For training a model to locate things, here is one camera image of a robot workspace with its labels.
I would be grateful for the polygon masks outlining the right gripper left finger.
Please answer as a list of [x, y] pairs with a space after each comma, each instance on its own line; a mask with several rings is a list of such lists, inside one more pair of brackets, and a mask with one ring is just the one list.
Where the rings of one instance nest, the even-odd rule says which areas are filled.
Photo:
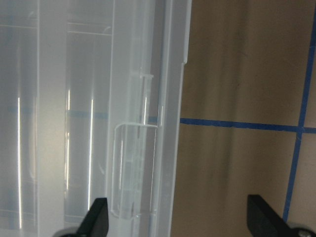
[[96, 198], [81, 225], [76, 237], [106, 237], [109, 231], [107, 198]]

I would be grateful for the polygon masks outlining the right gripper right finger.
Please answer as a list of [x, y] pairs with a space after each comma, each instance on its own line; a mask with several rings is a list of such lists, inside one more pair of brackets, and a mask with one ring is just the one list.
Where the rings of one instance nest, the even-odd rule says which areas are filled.
[[296, 236], [260, 195], [247, 196], [247, 227], [253, 237]]

